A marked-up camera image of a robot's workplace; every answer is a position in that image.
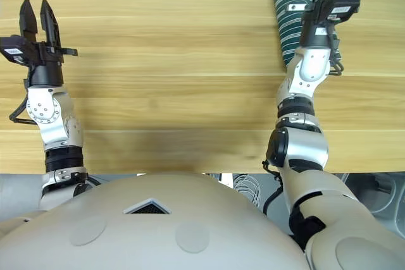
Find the green striped towel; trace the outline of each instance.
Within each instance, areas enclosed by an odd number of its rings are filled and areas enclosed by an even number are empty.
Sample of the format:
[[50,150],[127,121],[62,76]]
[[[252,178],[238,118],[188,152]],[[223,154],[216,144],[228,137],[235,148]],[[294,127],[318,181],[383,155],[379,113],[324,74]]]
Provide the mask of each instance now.
[[[280,34],[281,52],[285,65],[294,57],[294,52],[299,46],[301,15],[303,13],[302,11],[287,12],[285,9],[290,3],[310,4],[311,2],[312,0],[274,0],[278,32]],[[336,52],[336,59],[340,60],[339,50]]]

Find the cable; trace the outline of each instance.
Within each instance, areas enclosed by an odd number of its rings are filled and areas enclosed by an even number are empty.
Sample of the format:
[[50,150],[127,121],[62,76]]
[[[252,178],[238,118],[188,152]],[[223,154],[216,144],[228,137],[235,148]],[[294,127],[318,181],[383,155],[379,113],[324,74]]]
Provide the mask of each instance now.
[[343,64],[337,60],[336,58],[336,48],[333,46],[333,24],[326,25],[326,30],[327,30],[327,35],[329,39],[329,44],[330,44],[330,59],[332,62],[332,66],[334,67],[333,71],[329,72],[329,75],[331,76],[341,76],[342,72],[344,71],[344,66]]
[[92,183],[93,185],[95,185],[95,186],[101,185],[101,183],[100,183],[98,180],[96,180],[95,178],[91,177],[90,175],[87,176],[87,180],[88,180],[89,182],[91,182],[91,183]]
[[281,179],[281,175],[279,172],[276,171],[272,171],[270,170],[269,167],[269,162],[267,160],[262,161],[261,164],[263,165],[263,169],[266,172],[269,172],[270,174],[272,174],[274,176],[274,179],[276,181],[278,181],[280,183],[280,186],[277,188],[277,190],[275,190],[275,192],[273,194],[271,194],[265,201],[265,203],[263,204],[263,213],[267,216],[267,210],[268,210],[268,206],[271,204],[271,202],[273,202],[273,200],[275,200],[281,193],[283,193],[283,180]]
[[260,185],[257,179],[248,174],[238,175],[234,179],[234,189],[239,193],[246,193],[251,202],[259,207],[260,205]]
[[279,186],[277,190],[266,199],[265,203],[263,204],[263,213],[265,216],[267,216],[268,206],[271,204],[271,202],[273,202],[273,200],[280,196],[281,193],[283,193],[283,186]]

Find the sticker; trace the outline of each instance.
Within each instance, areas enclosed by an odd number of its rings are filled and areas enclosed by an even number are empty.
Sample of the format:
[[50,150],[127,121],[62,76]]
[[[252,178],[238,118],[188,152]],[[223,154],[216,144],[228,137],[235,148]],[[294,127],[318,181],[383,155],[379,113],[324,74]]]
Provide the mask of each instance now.
[[11,55],[13,55],[13,54],[23,54],[19,49],[16,49],[16,48],[14,48],[14,49],[4,49],[8,54],[11,54]]
[[316,28],[315,35],[328,35],[326,28]]
[[14,61],[16,61],[17,63],[25,64],[25,63],[24,63],[24,59],[23,59],[21,56],[14,56],[13,59],[14,59]]
[[350,10],[351,6],[338,6],[332,10],[332,14],[334,13],[346,13]]

